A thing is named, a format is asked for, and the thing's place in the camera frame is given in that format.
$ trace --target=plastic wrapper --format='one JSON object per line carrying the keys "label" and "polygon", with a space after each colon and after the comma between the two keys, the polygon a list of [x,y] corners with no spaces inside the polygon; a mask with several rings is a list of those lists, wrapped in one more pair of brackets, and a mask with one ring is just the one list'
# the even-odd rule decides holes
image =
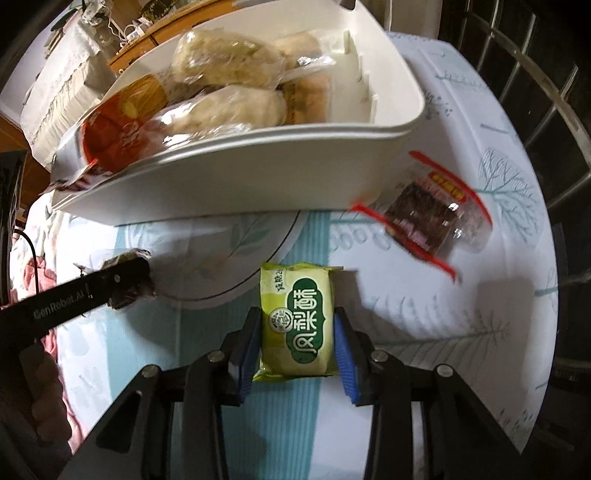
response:
{"label": "plastic wrapper", "polygon": [[178,41],[172,69],[179,82],[275,89],[286,60],[272,45],[222,30],[186,32]]}
{"label": "plastic wrapper", "polygon": [[287,104],[286,125],[330,122],[332,75],[314,73],[281,86]]}
{"label": "plastic wrapper", "polygon": [[261,267],[262,348],[257,379],[334,373],[333,268]]}
{"label": "plastic wrapper", "polygon": [[344,50],[343,32],[309,30],[294,33],[272,42],[287,60],[286,82],[335,64],[331,52]]}
{"label": "plastic wrapper", "polygon": [[137,161],[147,144],[139,129],[162,108],[191,98],[201,88],[176,82],[169,70],[124,87],[64,134],[48,190],[87,190]]}
{"label": "plastic wrapper", "polygon": [[383,223],[386,231],[413,255],[447,272],[456,271],[437,254],[451,241],[473,252],[481,251],[492,232],[492,219],[480,197],[464,181],[419,151],[398,173],[388,204],[372,210],[352,210]]}
{"label": "plastic wrapper", "polygon": [[173,105],[147,122],[140,136],[149,146],[148,156],[195,140],[241,134],[285,122],[281,92],[230,85]]}

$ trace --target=screw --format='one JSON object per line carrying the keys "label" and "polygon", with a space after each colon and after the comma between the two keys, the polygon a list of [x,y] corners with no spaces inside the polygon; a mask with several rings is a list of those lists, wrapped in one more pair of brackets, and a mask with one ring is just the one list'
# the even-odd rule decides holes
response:
{"label": "screw", "polygon": [[207,359],[213,364],[221,362],[224,359],[224,357],[225,355],[221,350],[212,350],[207,354]]}
{"label": "screw", "polygon": [[144,378],[155,377],[156,375],[158,375],[159,371],[160,371],[160,369],[159,369],[158,365],[146,365],[142,369],[142,377],[144,377]]}
{"label": "screw", "polygon": [[374,350],[371,352],[371,360],[376,363],[383,364],[388,359],[388,354],[383,350]]}
{"label": "screw", "polygon": [[449,378],[453,375],[453,368],[446,364],[441,364],[437,367],[437,375],[443,378]]}

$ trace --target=bread roll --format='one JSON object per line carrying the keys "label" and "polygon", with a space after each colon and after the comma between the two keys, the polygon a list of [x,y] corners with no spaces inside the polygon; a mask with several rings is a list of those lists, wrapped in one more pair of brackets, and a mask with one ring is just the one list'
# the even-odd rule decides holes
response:
{"label": "bread roll", "polygon": [[191,30],[178,41],[172,68],[179,82],[274,89],[285,58],[271,45],[232,32]]}
{"label": "bread roll", "polygon": [[330,118],[332,75],[315,73],[281,86],[287,104],[286,125],[322,124]]}
{"label": "bread roll", "polygon": [[318,39],[310,32],[300,32],[279,38],[273,45],[287,59],[287,69],[295,69],[309,64],[323,55]]}
{"label": "bread roll", "polygon": [[246,133],[285,122],[281,92],[230,85],[166,109],[142,129],[151,146],[143,156],[190,141]]}

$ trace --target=teal stripe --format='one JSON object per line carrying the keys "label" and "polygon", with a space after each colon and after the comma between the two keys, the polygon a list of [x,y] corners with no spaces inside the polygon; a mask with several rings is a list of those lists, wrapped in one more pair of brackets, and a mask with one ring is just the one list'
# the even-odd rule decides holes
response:
{"label": "teal stripe", "polygon": [[[129,248],[125,242],[128,228],[119,227],[115,251]],[[164,370],[178,366],[178,310],[178,307],[158,300],[138,300],[118,312],[107,307],[101,310],[105,316],[109,385],[113,399],[146,364],[157,364]]]}
{"label": "teal stripe", "polygon": [[550,287],[550,288],[541,288],[534,292],[534,297],[544,297],[546,295],[550,295],[551,293],[557,292],[558,287]]}
{"label": "teal stripe", "polygon": [[361,225],[373,225],[374,223],[376,223],[376,221],[372,218],[352,218],[352,219],[346,219],[346,218],[335,218],[332,219],[330,221],[331,224],[333,225],[339,225],[341,223],[345,224],[345,225],[353,225],[353,224],[358,224],[360,223]]}
{"label": "teal stripe", "polygon": [[[327,265],[329,212],[311,212],[291,251],[281,262]],[[181,364],[216,349],[226,333],[238,330],[251,306],[260,305],[259,287],[234,301],[181,314]],[[255,383],[240,408],[222,409],[226,459],[232,480],[305,480],[309,476],[320,379]]]}
{"label": "teal stripe", "polygon": [[[309,262],[327,265],[329,212],[311,212],[283,264]],[[129,226],[120,227],[116,249],[128,248]],[[141,366],[178,361],[189,364],[217,349],[228,332],[242,327],[248,309],[260,305],[258,286],[232,302],[206,310],[180,312],[180,342],[176,345],[178,312],[162,302],[138,302],[125,314],[115,314],[108,326],[107,351],[111,390],[117,395]],[[305,480],[316,432],[320,379],[306,378],[276,384],[256,383],[241,408],[222,410],[226,457],[233,480]],[[178,456],[180,419],[174,419],[173,463]],[[172,466],[178,477],[178,465]]]}

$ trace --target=bed sheet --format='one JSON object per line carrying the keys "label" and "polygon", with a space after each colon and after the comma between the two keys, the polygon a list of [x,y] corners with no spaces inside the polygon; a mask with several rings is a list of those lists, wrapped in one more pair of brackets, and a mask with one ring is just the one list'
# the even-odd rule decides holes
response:
{"label": "bed sheet", "polygon": [[[74,264],[97,268],[136,247],[154,255],[158,291],[157,300],[121,312],[99,309],[57,329],[66,390],[85,428],[145,364],[187,364],[239,329],[248,308],[259,304],[262,262],[307,261],[345,266],[336,303],[355,326],[407,364],[453,365],[516,447],[525,446],[550,374],[558,300],[535,173],[502,108],[452,46],[390,36],[427,99],[426,121],[407,148],[463,177],[493,216],[486,252],[452,252],[465,281],[453,284],[397,247],[379,225],[345,212],[118,228],[63,215],[49,247],[59,283],[79,274]],[[234,479],[362,478],[371,408],[352,407],[338,378],[255,384],[242,408],[223,409],[223,420]],[[414,448],[421,478],[423,445],[416,441]]]}

